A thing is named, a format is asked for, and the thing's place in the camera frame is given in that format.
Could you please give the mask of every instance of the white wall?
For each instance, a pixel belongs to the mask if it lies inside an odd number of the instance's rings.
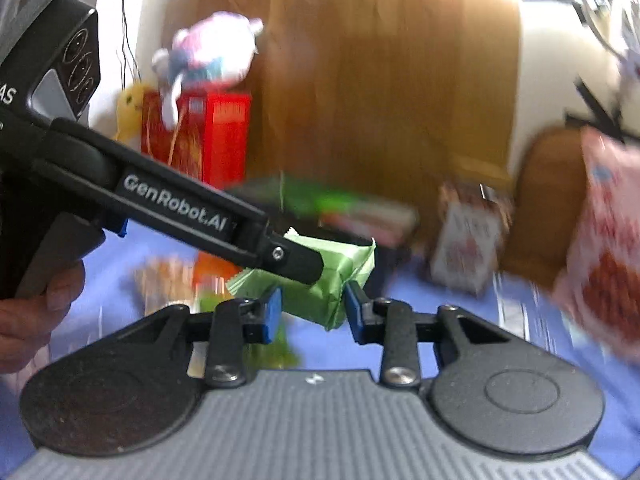
[[[516,171],[523,152],[543,127],[564,119],[565,110],[588,116],[575,90],[580,76],[603,106],[612,92],[607,83],[611,56],[571,5],[523,2],[520,72],[509,168]]]
[[[140,23],[145,19],[143,0],[125,0],[125,12],[129,28],[129,44],[136,51]],[[115,100],[122,90],[121,65],[118,57],[122,46],[122,0],[98,0],[98,42],[100,45],[100,76],[98,89],[89,108],[89,124],[111,137],[116,132]],[[131,78],[127,75],[127,84]]]

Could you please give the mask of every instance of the gray gripper base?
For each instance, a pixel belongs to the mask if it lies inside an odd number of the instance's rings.
[[[517,463],[458,443],[367,371],[264,371],[205,395],[154,447],[107,459],[40,450],[10,480],[612,480],[585,452]]]

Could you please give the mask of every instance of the green snack package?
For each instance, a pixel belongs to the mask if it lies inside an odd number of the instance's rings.
[[[355,280],[364,286],[375,265],[376,242],[359,247],[299,235],[289,229],[285,238],[322,254],[324,271],[314,285],[304,285],[261,269],[245,269],[226,284],[236,298],[259,298],[270,286],[282,287],[282,310],[318,323],[326,330],[338,328],[346,319],[342,306],[344,284]]]
[[[213,292],[210,294],[204,294],[200,298],[200,311],[213,312],[220,303],[228,299],[229,298],[225,298],[222,294],[214,294]]]
[[[256,370],[286,370],[300,366],[300,358],[287,341],[284,323],[278,327],[273,342],[269,345],[244,345],[246,362]]]

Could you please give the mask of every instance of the black cable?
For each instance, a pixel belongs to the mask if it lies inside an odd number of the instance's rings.
[[[124,86],[126,81],[124,81],[125,78],[125,67],[122,64],[122,60],[120,59],[120,51],[118,49],[116,49],[116,57],[118,58],[118,62],[120,63],[120,85],[122,86],[122,89],[124,90]]]
[[[593,113],[596,119],[596,124],[598,125],[598,129],[603,134],[619,140],[620,142],[624,142],[625,139],[622,135],[622,131],[617,126],[615,121],[612,120],[611,117],[609,117],[605,109],[598,102],[596,97],[591,93],[591,90],[589,90],[582,79],[579,78],[575,82],[575,88],[582,97],[584,103],[589,107],[589,110],[591,110],[591,113]]]
[[[124,0],[122,0],[122,53],[126,60],[127,55],[124,51],[125,42],[127,43],[127,49],[129,51],[129,55],[131,56],[131,60],[133,61],[133,68],[129,67],[129,69],[131,70],[131,76],[134,80],[136,79],[136,76],[138,76],[138,81],[140,81],[142,79],[142,76],[140,75],[140,67],[138,66],[138,62],[136,61],[136,56],[134,56],[131,45],[129,44],[129,24],[127,23],[127,13],[125,11]]]
[[[620,103],[619,99],[616,101],[616,105],[613,108],[611,118],[613,119],[613,123],[616,125],[616,128],[621,130],[622,129],[622,104]]]

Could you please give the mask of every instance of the finger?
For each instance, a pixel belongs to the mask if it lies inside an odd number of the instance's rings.
[[[70,269],[57,274],[47,286],[47,307],[49,310],[64,310],[84,289],[84,264],[76,263]]]
[[[23,370],[31,359],[21,359],[16,361],[0,361],[0,374],[15,374]]]
[[[49,310],[44,296],[0,301],[0,334],[23,340],[47,335],[65,318],[69,308],[67,305],[61,310]]]
[[[34,339],[18,339],[10,336],[0,336],[0,359],[8,362],[30,361],[44,345],[51,340],[51,334]]]

